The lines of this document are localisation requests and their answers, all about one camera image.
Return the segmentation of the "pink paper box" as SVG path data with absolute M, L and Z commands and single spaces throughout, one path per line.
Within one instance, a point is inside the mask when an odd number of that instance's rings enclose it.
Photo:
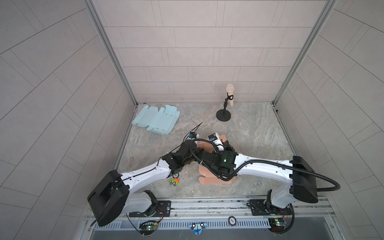
M 214 148 L 211 144 L 205 143 L 205 142 L 199 142 L 198 145 L 200 148 L 204 149 L 205 152 L 211 153 Z M 214 174 L 212 174 L 206 167 L 203 165 L 199 166 L 199 173 L 202 175 L 199 177 L 199 181 L 203 185 L 222 185 L 222 184 L 232 184 L 236 177 L 233 177 L 230 181 L 225 182 L 220 179 L 218 179 Z

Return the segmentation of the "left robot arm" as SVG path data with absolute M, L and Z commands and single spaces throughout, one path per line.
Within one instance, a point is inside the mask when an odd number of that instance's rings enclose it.
M 133 212 L 155 210 L 157 200 L 152 192 L 137 191 L 156 182 L 172 177 L 181 172 L 185 165 L 201 157 L 204 149 L 195 142 L 183 142 L 175 153 L 161 156 L 157 162 L 147 167 L 128 173 L 117 170 L 108 172 L 87 197 L 87 201 L 96 218 L 94 223 L 100 227 L 114 221 L 129 207 L 137 205 Z

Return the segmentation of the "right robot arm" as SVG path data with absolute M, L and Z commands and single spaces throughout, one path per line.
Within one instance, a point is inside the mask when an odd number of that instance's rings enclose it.
M 319 201 L 316 172 L 302 157 L 293 156 L 292 160 L 284 161 L 256 159 L 229 149 L 207 152 L 209 145 L 212 143 L 199 143 L 194 154 L 197 161 L 221 181 L 229 182 L 238 175 L 278 181 L 282 185 L 268 193 L 267 203 L 280 209 L 295 201 L 311 204 Z

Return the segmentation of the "light blue flat cardboard box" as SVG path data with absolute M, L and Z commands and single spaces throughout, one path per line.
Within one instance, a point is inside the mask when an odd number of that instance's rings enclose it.
M 135 117 L 132 124 L 138 127 L 146 128 L 147 131 L 159 135 L 168 135 L 174 128 L 180 117 L 180 111 L 177 107 L 166 105 L 158 107 L 148 105 L 144 106 Z

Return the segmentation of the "small colourful toy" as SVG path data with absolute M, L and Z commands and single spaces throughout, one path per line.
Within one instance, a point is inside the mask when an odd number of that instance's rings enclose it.
M 178 185 L 179 181 L 180 180 L 178 178 L 172 178 L 171 180 L 169 180 L 169 183 L 170 183 L 170 185 L 175 187 Z

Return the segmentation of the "round black white badge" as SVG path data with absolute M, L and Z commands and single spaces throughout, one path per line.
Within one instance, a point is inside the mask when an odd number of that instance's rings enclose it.
M 231 227 L 236 226 L 236 225 L 237 225 L 237 219 L 236 219 L 234 216 L 230 216 L 230 217 L 228 218 L 228 224 L 229 224 L 229 226 L 231 226 Z

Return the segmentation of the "blue sticker marker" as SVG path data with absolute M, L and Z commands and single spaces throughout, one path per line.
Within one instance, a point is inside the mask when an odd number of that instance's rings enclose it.
M 193 223 L 190 225 L 190 230 L 193 231 L 195 235 L 199 236 L 206 227 L 206 223 Z

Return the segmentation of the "beige microphone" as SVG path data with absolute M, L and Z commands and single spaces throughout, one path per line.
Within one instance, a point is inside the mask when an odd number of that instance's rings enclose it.
M 227 91 L 228 104 L 231 107 L 234 105 L 234 90 L 235 90 L 235 88 L 234 88 L 233 84 L 227 85 L 226 91 Z

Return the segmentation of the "right green circuit board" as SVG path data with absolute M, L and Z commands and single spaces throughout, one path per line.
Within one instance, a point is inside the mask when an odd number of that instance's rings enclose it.
M 270 224 L 269 230 L 273 233 L 282 232 L 287 225 L 285 220 L 283 220 L 282 218 L 269 218 L 268 221 Z

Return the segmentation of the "green circuit board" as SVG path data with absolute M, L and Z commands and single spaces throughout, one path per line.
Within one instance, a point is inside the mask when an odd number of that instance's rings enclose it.
M 282 232 L 287 225 L 285 220 L 283 220 L 282 218 L 269 218 L 268 221 L 270 224 L 269 230 L 273 233 Z
M 153 234 L 159 226 L 157 221 L 146 221 L 139 225 L 139 232 L 144 236 Z

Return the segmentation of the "left green circuit board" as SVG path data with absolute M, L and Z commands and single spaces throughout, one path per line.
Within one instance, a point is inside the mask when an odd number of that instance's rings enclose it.
M 144 236 L 153 234 L 159 226 L 157 221 L 146 221 L 139 225 L 139 232 Z

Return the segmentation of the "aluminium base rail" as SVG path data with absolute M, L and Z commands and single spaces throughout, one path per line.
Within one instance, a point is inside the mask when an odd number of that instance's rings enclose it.
M 139 225 L 146 221 L 157 221 L 156 231 L 190 230 L 193 223 L 206 223 L 204 230 L 268 229 L 269 218 L 282 218 L 286 228 L 293 229 L 300 224 L 309 223 L 315 229 L 337 230 L 335 213 L 326 197 L 316 204 L 295 202 L 284 210 L 267 210 L 264 196 L 231 198 L 179 198 L 161 199 L 157 210 L 146 217 L 143 213 L 120 214 L 114 221 L 100 227 L 93 224 L 94 217 L 86 217 L 86 230 L 95 231 L 139 231 Z M 228 218 L 234 216 L 237 225 L 229 226 Z

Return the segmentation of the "aluminium corner post left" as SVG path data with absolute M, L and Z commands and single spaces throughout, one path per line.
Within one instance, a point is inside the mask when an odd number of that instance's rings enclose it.
M 134 96 L 134 93 L 129 85 L 129 82 L 124 74 L 124 71 L 119 63 L 119 60 L 117 58 L 117 55 L 111 45 L 111 42 L 108 38 L 108 35 L 107 35 L 107 32 L 105 31 L 105 28 L 101 22 L 101 19 L 96 11 L 96 8 L 95 8 L 95 5 L 93 3 L 93 1 L 91 0 L 84 0 L 84 5 L 85 5 L 85 8 L 88 12 L 88 14 L 90 15 L 90 18 L 96 28 L 96 31 L 98 32 L 99 34 L 99 37 L 101 39 L 101 42 L 103 44 L 103 46 L 105 47 L 110 59 L 111 59 L 111 62 L 118 74 L 118 76 L 120 77 L 121 81 L 123 82 L 123 85 L 125 87 L 125 89 L 127 90 L 132 102 L 134 103 L 134 106 L 138 106 L 138 102 Z

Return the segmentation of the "aluminium corner post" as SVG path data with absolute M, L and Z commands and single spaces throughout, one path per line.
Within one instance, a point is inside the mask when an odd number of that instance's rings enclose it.
M 313 43 L 315 42 L 317 36 L 319 35 L 321 29 L 323 28 L 324 24 L 326 23 L 329 15 L 331 14 L 332 10 L 334 9 L 334 6 L 338 0 L 328 0 L 326 1 L 322 11 L 320 12 L 320 15 L 318 19 L 316 20 L 307 40 L 305 41 L 304 46 L 302 47 L 301 51 L 299 52 L 293 66 L 291 67 L 285 81 L 283 82 L 279 92 L 277 93 L 276 98 L 272 101 L 272 104 L 274 107 L 277 106 L 279 101 L 281 100 L 284 92 L 288 88 L 290 82 L 294 78 L 297 70 L 299 69 L 300 65 L 302 64 L 304 58 L 307 56 L 310 48 L 312 47 Z
M 96 8 L 95 8 L 95 5 L 93 3 L 93 1 L 91 0 L 84 0 L 84 5 L 85 5 L 85 8 L 88 12 L 88 14 L 90 15 L 90 18 L 96 28 L 96 31 L 98 32 L 99 34 L 99 37 L 101 39 L 101 42 L 103 44 L 103 46 L 105 47 L 110 59 L 111 59 L 111 62 L 118 74 L 118 76 L 120 77 L 121 81 L 123 82 L 123 85 L 125 87 L 125 89 L 127 90 L 132 102 L 134 103 L 134 106 L 138 106 L 138 102 L 134 96 L 134 93 L 129 85 L 129 82 L 124 74 L 124 71 L 119 63 L 119 60 L 117 58 L 117 55 L 111 45 L 111 42 L 108 38 L 108 35 L 107 35 L 107 32 L 105 31 L 105 28 L 101 22 L 101 19 L 96 11 Z

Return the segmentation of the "aluminium corner post right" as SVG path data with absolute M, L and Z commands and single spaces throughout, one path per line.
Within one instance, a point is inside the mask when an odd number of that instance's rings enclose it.
M 272 104 L 274 107 L 277 106 L 279 101 L 281 100 L 284 92 L 288 88 L 290 82 L 294 78 L 297 70 L 299 69 L 300 65 L 302 64 L 304 58 L 307 56 L 310 48 L 312 47 L 313 43 L 315 42 L 317 36 L 319 35 L 321 29 L 323 28 L 324 24 L 326 23 L 329 15 L 331 14 L 332 10 L 334 9 L 334 6 L 338 0 L 328 0 L 326 1 L 322 11 L 320 12 L 320 15 L 318 19 L 316 20 L 307 40 L 305 41 L 304 46 L 302 47 L 301 51 L 299 52 L 293 66 L 291 67 L 285 81 L 283 82 L 279 92 L 277 93 L 276 98 L 272 101 Z

